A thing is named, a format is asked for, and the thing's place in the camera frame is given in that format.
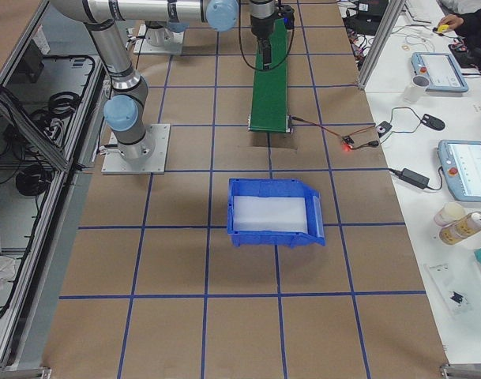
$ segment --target plastic container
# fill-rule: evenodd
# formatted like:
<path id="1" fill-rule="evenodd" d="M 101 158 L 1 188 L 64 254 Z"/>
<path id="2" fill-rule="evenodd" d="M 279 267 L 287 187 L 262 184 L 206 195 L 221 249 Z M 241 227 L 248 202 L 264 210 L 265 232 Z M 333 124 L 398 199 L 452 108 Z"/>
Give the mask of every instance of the plastic container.
<path id="1" fill-rule="evenodd" d="M 446 227 L 454 221 L 458 221 L 466 216 L 464 208 L 456 203 L 450 201 L 446 203 L 440 211 L 433 218 L 434 222 L 440 227 Z"/>
<path id="2" fill-rule="evenodd" d="M 480 231 L 481 212 L 472 212 L 441 229 L 439 237 L 447 245 L 455 245 Z"/>
<path id="3" fill-rule="evenodd" d="M 252 214 L 248 208 L 240 208 L 246 202 L 250 203 Z M 324 246 L 319 192 L 296 179 L 232 178 L 228 190 L 227 233 L 235 246 L 295 247 L 311 243 Z"/>

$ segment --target person's hand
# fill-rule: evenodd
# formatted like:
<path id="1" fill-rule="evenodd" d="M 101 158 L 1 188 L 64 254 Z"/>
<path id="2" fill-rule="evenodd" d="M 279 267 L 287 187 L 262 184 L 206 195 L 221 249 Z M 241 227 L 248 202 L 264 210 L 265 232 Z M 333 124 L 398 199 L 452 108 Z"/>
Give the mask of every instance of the person's hand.
<path id="1" fill-rule="evenodd" d="M 447 30 L 454 30 L 459 28 L 463 23 L 464 21 L 461 17 L 458 17 L 456 14 L 448 14 L 438 22 L 438 26 L 447 24 L 449 26 Z"/>

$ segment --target electronic device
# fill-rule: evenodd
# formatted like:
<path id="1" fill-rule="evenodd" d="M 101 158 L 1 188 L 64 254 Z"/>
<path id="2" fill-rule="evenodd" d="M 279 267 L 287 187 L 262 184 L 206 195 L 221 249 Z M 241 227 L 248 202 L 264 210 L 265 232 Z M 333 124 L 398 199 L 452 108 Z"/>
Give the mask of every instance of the electronic device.
<path id="1" fill-rule="evenodd" d="M 356 14 L 349 17 L 349 27 L 358 34 L 375 36 L 388 4 L 388 0 L 359 0 Z"/>
<path id="2" fill-rule="evenodd" d="M 464 44 L 451 43 L 447 46 L 462 69 L 471 69 L 477 66 L 475 58 Z"/>
<path id="3" fill-rule="evenodd" d="M 391 125 L 387 121 L 381 122 L 379 125 L 375 126 L 375 130 L 377 130 L 377 135 L 379 138 L 384 137 L 389 131 L 392 129 L 393 125 Z"/>
<path id="4" fill-rule="evenodd" d="M 438 157 L 454 198 L 481 201 L 481 141 L 440 141 Z"/>
<path id="5" fill-rule="evenodd" d="M 430 25 L 430 16 L 424 10 L 424 7 L 418 0 L 405 0 L 405 15 L 410 24 L 413 25 Z"/>
<path id="6" fill-rule="evenodd" d="M 430 129 L 437 130 L 438 132 L 445 128 L 445 122 L 428 113 L 423 115 L 421 123 L 428 126 Z"/>
<path id="7" fill-rule="evenodd" d="M 468 84 L 461 75 L 460 66 L 449 53 L 414 53 L 411 63 L 417 75 L 423 75 L 430 80 L 427 91 L 468 91 Z"/>

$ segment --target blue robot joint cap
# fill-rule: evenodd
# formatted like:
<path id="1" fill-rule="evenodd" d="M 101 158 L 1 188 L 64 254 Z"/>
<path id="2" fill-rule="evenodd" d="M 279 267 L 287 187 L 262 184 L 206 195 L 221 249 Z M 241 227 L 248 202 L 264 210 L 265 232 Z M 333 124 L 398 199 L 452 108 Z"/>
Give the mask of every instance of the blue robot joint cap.
<path id="1" fill-rule="evenodd" d="M 103 115 L 114 131 L 126 132 L 137 122 L 138 107 L 130 97 L 117 95 L 105 103 Z"/>

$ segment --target power adapter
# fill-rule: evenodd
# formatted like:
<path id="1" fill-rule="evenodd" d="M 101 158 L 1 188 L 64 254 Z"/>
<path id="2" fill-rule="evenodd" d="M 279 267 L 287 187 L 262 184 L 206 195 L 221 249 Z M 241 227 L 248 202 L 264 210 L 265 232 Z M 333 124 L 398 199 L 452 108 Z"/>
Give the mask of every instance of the power adapter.
<path id="1" fill-rule="evenodd" d="M 430 182 L 430 179 L 426 176 L 422 176 L 417 172 L 411 171 L 407 168 L 404 168 L 402 171 L 393 170 L 391 168 L 389 170 L 404 182 L 412 184 L 413 186 L 416 186 L 422 190 L 426 189 L 428 187 L 428 183 Z"/>

